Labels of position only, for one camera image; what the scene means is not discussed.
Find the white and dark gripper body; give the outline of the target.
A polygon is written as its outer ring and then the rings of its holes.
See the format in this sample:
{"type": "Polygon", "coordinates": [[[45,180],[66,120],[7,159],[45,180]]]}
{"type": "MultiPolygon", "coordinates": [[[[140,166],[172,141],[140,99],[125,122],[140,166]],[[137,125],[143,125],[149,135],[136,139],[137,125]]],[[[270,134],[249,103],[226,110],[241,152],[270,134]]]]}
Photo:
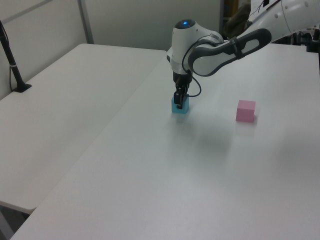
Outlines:
{"type": "Polygon", "coordinates": [[[179,89],[183,91],[183,86],[190,87],[190,83],[192,81],[192,74],[178,74],[176,72],[173,72],[173,81],[175,83],[175,88],[178,91],[179,89]]]}

